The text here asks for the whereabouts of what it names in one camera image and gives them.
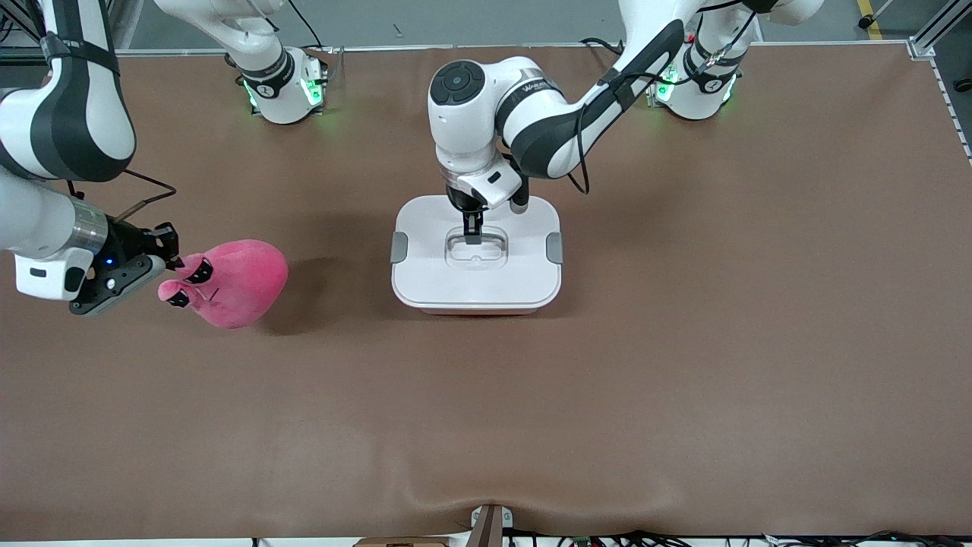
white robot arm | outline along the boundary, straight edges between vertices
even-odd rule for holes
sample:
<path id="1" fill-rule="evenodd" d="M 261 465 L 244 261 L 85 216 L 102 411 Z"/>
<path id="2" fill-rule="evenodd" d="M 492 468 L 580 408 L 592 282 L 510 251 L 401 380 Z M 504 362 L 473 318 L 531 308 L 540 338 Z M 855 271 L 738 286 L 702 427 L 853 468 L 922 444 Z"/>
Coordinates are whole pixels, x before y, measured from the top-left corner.
<path id="1" fill-rule="evenodd" d="M 568 103 L 553 81 L 526 57 L 495 64 L 461 60 L 445 65 L 430 85 L 429 121 L 449 199 L 467 213 L 467 234 L 475 233 L 478 227 L 470 222 L 481 223 L 486 208 L 510 201 L 514 212 L 525 210 L 528 177 L 556 179 L 577 167 L 582 155 L 645 92 L 655 75 L 679 64 L 677 55 L 686 47 L 685 23 L 700 10 L 714 12 L 716 17 L 707 19 L 697 43 L 712 42 L 706 37 L 710 34 L 716 39 L 727 34 L 740 36 L 735 43 L 709 45 L 707 57 L 679 82 L 695 80 L 704 91 L 712 76 L 709 69 L 717 66 L 713 70 L 716 78 L 728 80 L 741 60 L 739 49 L 745 52 L 748 46 L 741 38 L 751 28 L 740 14 L 751 17 L 788 7 L 791 18 L 800 19 L 812 15 L 821 2 L 619 0 L 625 49 L 575 103 Z M 727 55 L 736 56 L 735 64 L 719 64 Z M 510 160 L 497 150 L 497 136 L 508 145 Z"/>
<path id="2" fill-rule="evenodd" d="M 285 0 L 156 0 L 216 40 L 243 76 L 254 107 L 274 124 L 299 122 L 324 102 L 327 70 L 298 48 L 284 48 L 266 18 Z"/>
<path id="3" fill-rule="evenodd" d="M 0 91 L 0 249 L 16 255 L 17 290 L 95 315 L 174 267 L 178 240 L 170 225 L 141 230 L 47 186 L 117 177 L 135 132 L 103 2 L 41 4 L 51 78 L 37 90 Z"/>

black cable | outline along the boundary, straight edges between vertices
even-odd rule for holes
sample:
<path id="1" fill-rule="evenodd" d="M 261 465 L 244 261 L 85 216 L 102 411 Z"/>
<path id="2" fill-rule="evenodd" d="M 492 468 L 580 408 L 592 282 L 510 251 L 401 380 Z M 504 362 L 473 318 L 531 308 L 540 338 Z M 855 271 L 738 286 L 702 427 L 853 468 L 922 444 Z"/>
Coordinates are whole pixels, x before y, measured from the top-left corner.
<path id="1" fill-rule="evenodd" d="M 37 4 L 34 0 L 27 0 L 28 16 L 30 20 L 34 22 L 34 28 L 37 32 L 44 34 L 44 16 L 41 15 L 41 11 L 37 8 Z"/>
<path id="2" fill-rule="evenodd" d="M 84 192 L 78 192 L 75 190 L 73 180 L 66 180 L 64 182 L 67 182 L 67 193 L 70 194 L 72 198 L 77 198 L 78 200 L 83 200 L 85 198 Z"/>
<path id="3" fill-rule="evenodd" d="M 510 156 L 509 154 L 503 154 L 503 157 L 506 158 L 507 160 L 512 160 L 513 159 L 513 157 Z M 560 537 L 559 535 L 547 535 L 545 533 L 537 533 L 537 532 L 532 531 L 532 530 L 516 529 L 516 528 L 504 528 L 503 529 L 503 535 L 512 535 L 514 537 L 520 537 L 520 536 L 522 536 L 522 537 L 527 537 L 527 536 L 533 536 L 533 537 Z"/>
<path id="4" fill-rule="evenodd" d="M 0 37 L 0 43 L 7 40 L 10 37 L 10 33 L 14 31 L 14 20 L 7 17 L 7 14 L 0 15 L 0 32 L 3 32 L 3 37 Z"/>
<path id="5" fill-rule="evenodd" d="M 140 178 L 140 179 L 142 179 L 142 180 L 144 180 L 146 182 L 151 182 L 152 184 L 155 184 L 156 186 L 159 186 L 161 188 L 164 188 L 166 191 L 163 192 L 163 193 L 161 193 L 161 194 L 159 194 L 159 195 L 157 195 L 157 196 L 152 196 L 151 198 L 146 198 L 144 200 L 138 201 L 137 203 L 135 203 L 134 205 L 132 205 L 131 207 L 129 207 L 128 209 L 126 209 L 122 214 L 120 214 L 117 217 L 115 217 L 115 220 L 118 221 L 118 222 L 121 222 L 122 220 L 124 220 L 124 219 L 130 217 L 131 215 L 135 214 L 136 212 L 142 210 L 142 208 L 145 207 L 146 205 L 148 205 L 149 203 L 155 203 L 156 201 L 161 201 L 161 200 L 164 200 L 166 198 L 170 198 L 170 197 L 176 195 L 176 189 L 175 189 L 174 186 L 169 186 L 168 184 L 165 184 L 164 182 L 162 182 L 160 180 L 155 180 L 151 176 L 143 175 L 142 173 L 137 172 L 137 171 L 133 171 L 131 169 L 126 169 L 124 172 L 127 173 L 127 174 L 129 174 L 129 175 L 131 175 L 131 176 L 133 176 L 133 177 Z"/>
<path id="6" fill-rule="evenodd" d="M 728 8 L 729 6 L 735 6 L 736 4 L 742 4 L 743 0 L 732 0 L 732 2 L 725 2 L 723 4 L 716 4 L 714 6 L 709 6 L 707 8 L 702 8 L 698 13 L 703 12 L 714 12 L 715 10 L 721 10 L 722 8 Z"/>
<path id="7" fill-rule="evenodd" d="M 27 15 L 27 12 L 25 12 L 25 11 L 23 10 L 23 8 L 22 8 L 22 7 L 21 7 L 21 6 L 20 6 L 20 5 L 18 4 L 18 3 L 16 3 L 16 2 L 15 2 L 15 3 L 14 3 L 14 5 L 15 5 L 15 6 L 17 6 L 18 8 L 20 8 L 20 10 L 21 10 L 21 11 L 23 12 L 23 14 L 24 14 L 24 15 Z M 34 31 L 33 31 L 33 30 L 31 29 L 31 28 L 30 28 L 30 25 L 29 25 L 29 24 L 26 24 L 26 23 L 24 23 L 24 22 L 23 22 L 22 20 L 20 20 L 20 18 L 18 18 L 17 16 L 15 16 L 15 15 L 14 15 L 14 14 L 13 14 L 12 12 L 10 12 L 9 10 L 4 10 L 4 13 L 5 13 L 6 15 L 7 15 L 7 17 L 8 17 L 8 18 L 10 18 L 10 19 L 11 19 L 11 20 L 12 20 L 12 21 L 13 21 L 14 23 L 16 23 L 18 27 L 20 27 L 20 31 L 21 31 L 21 32 L 23 32 L 23 33 L 24 33 L 24 34 L 26 34 L 27 36 L 30 36 L 30 37 L 31 37 L 31 38 L 33 38 L 33 39 L 34 39 L 35 41 L 38 41 L 38 42 L 40 41 L 40 39 L 41 39 L 41 37 L 40 37 L 40 36 L 38 36 L 38 35 L 37 35 L 37 34 L 36 34 L 36 33 L 35 33 L 35 32 L 34 32 Z"/>
<path id="8" fill-rule="evenodd" d="M 297 16 L 300 18 L 300 20 L 303 21 L 304 26 L 307 27 L 307 30 L 309 30 L 311 35 L 314 36 L 314 40 L 317 41 L 317 47 L 323 48 L 324 46 L 321 45 L 321 39 L 318 37 L 317 32 L 314 30 L 314 27 L 311 26 L 309 22 L 307 22 L 307 18 L 304 17 L 303 14 L 300 12 L 300 10 L 297 8 L 297 5 L 294 3 L 294 0 L 287 0 L 287 1 L 290 3 L 291 7 L 294 8 L 294 11 L 297 12 Z"/>
<path id="9" fill-rule="evenodd" d="M 623 43 L 618 42 L 617 43 L 617 46 L 613 46 L 613 45 L 609 44 L 607 40 L 604 40 L 604 39 L 601 39 L 601 38 L 598 38 L 598 37 L 595 37 L 595 36 L 592 36 L 590 38 L 584 38 L 583 40 L 580 41 L 580 43 L 581 44 L 586 44 L 588 46 L 591 45 L 591 44 L 599 44 L 601 46 L 604 46 L 604 48 L 606 50 L 608 50 L 609 52 L 611 52 L 611 53 L 613 53 L 615 55 L 621 55 L 624 52 L 624 44 Z"/>
<path id="10" fill-rule="evenodd" d="M 720 48 L 720 51 L 729 52 L 730 50 L 732 50 L 732 48 L 739 42 L 740 38 L 743 37 L 743 34 L 746 33 L 746 30 L 749 28 L 749 25 L 752 23 L 752 20 L 755 17 L 756 17 L 756 12 L 750 13 L 749 14 L 749 18 L 746 19 L 746 23 L 743 25 L 742 28 L 740 28 L 739 32 L 736 33 L 736 36 L 732 39 L 732 42 L 729 42 L 728 45 Z M 601 43 L 606 44 L 607 43 L 604 40 L 601 40 L 600 38 L 597 38 L 597 39 L 588 38 L 586 40 L 594 40 L 598 44 L 601 44 Z M 612 86 L 612 87 L 619 88 L 621 86 L 626 85 L 631 80 L 636 80 L 636 79 L 639 79 L 639 78 L 650 78 L 650 80 L 648 81 L 648 85 L 649 86 L 651 84 L 655 83 L 655 82 L 658 82 L 658 83 L 663 84 L 663 85 L 666 85 L 666 86 L 681 86 L 683 84 L 686 84 L 688 82 L 691 82 L 693 79 L 695 79 L 696 77 L 698 77 L 700 74 L 702 74 L 703 72 L 705 72 L 707 69 L 708 69 L 708 67 L 705 65 L 705 63 L 700 63 L 699 66 L 696 68 L 696 70 L 692 74 L 689 74 L 684 79 L 678 80 L 678 81 L 675 81 L 675 82 L 670 82 L 668 80 L 665 80 L 661 76 L 659 76 L 657 74 L 654 74 L 654 73 L 651 73 L 651 72 L 633 72 L 633 73 L 629 73 L 629 74 L 619 74 L 617 77 L 615 77 L 614 80 L 612 80 L 608 84 L 610 86 Z M 583 127 L 582 127 L 583 126 L 583 119 L 584 119 L 584 114 L 587 113 L 587 107 L 588 106 L 589 106 L 589 104 L 586 103 L 586 102 L 580 106 L 580 112 L 577 114 L 577 123 L 576 123 L 576 126 L 574 127 L 574 130 L 577 133 L 577 154 L 580 156 L 580 172 L 581 172 L 581 174 L 584 177 L 584 185 L 581 186 L 577 182 L 577 179 L 574 178 L 573 173 L 568 173 L 567 174 L 567 177 L 569 179 L 571 179 L 571 182 L 573 183 L 573 186 L 575 188 L 577 188 L 577 190 L 582 195 L 584 195 L 584 196 L 587 196 L 588 194 L 591 193 L 591 180 L 590 180 L 590 177 L 587 174 L 587 160 L 584 158 L 584 156 L 585 156 L 585 154 L 584 154 L 584 140 L 583 140 L 583 136 L 582 136 L 582 133 L 583 133 Z M 683 543 L 683 545 L 675 545 L 675 546 L 667 546 L 667 547 L 691 547 L 687 543 L 684 543 L 684 542 L 682 542 L 682 543 Z"/>
<path id="11" fill-rule="evenodd" d="M 777 539 L 779 542 L 776 543 L 776 547 L 856 547 L 861 543 L 866 541 L 874 541 L 876 539 L 919 543 L 925 547 L 935 547 L 938 544 L 937 541 L 927 537 L 911 535 L 909 533 L 889 529 L 872 533 L 866 537 L 851 541 L 844 541 L 836 537 L 815 538 L 804 536 L 778 537 Z"/>

brown table surface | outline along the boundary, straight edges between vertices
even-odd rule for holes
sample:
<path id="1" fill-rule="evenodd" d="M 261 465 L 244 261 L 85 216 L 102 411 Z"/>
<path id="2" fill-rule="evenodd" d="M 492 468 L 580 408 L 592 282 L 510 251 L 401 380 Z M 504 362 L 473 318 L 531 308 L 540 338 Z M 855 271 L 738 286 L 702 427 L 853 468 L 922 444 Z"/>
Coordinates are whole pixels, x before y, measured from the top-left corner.
<path id="1" fill-rule="evenodd" d="M 218 57 L 125 59 L 133 167 L 180 189 L 134 220 L 186 252 L 265 239 L 292 278 L 225 332 L 154 289 L 75 318 L 7 254 L 0 538 L 425 534 L 483 502 L 556 533 L 972 532 L 972 169 L 929 64 L 753 48 L 715 119 L 641 104 L 589 197 L 534 185 L 563 223 L 553 304 L 425 316 L 388 258 L 398 209 L 443 190 L 430 77 L 523 53 L 570 98 L 609 61 L 348 54 L 328 113 L 275 127 Z"/>

green light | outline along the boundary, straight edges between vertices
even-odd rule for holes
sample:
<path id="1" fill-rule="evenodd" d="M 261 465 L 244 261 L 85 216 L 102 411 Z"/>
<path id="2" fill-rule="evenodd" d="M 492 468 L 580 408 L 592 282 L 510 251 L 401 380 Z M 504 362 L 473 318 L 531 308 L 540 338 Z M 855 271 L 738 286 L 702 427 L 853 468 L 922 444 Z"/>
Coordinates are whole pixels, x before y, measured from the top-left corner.
<path id="1" fill-rule="evenodd" d="M 678 67 L 674 63 L 668 65 L 668 70 L 665 72 L 664 78 L 669 82 L 678 81 Z M 675 86 L 672 84 L 659 84 L 658 89 L 655 92 L 655 96 L 662 102 L 668 102 L 668 100 L 672 97 L 672 91 L 674 90 Z"/>
<path id="2" fill-rule="evenodd" d="M 736 76 L 736 74 L 733 74 L 732 79 L 726 84 L 726 94 L 722 96 L 722 102 L 729 100 L 729 97 L 732 96 L 732 85 L 736 83 Z"/>
<path id="3" fill-rule="evenodd" d="M 324 88 L 321 84 L 318 84 L 314 80 L 308 81 L 303 78 L 300 79 L 300 83 L 311 106 L 317 106 L 324 101 Z"/>
<path id="4" fill-rule="evenodd" d="M 252 104 L 254 108 L 259 108 L 259 106 L 257 106 L 257 100 L 253 97 L 253 90 L 250 89 L 250 84 L 247 84 L 246 80 L 243 81 L 243 89 L 245 89 L 246 94 L 250 96 L 250 104 Z"/>

stuffed animal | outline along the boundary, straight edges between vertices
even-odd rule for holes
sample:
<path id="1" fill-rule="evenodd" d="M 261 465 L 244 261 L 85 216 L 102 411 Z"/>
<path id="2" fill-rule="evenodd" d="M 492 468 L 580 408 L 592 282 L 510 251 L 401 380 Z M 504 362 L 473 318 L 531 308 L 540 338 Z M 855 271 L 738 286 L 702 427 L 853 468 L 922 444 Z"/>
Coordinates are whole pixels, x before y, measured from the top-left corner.
<path id="1" fill-rule="evenodd" d="M 183 258 L 179 279 L 162 282 L 158 298 L 176 308 L 192 308 L 209 324 L 247 327 L 273 306 L 287 283 L 287 259 L 276 247 L 255 239 L 217 245 Z"/>

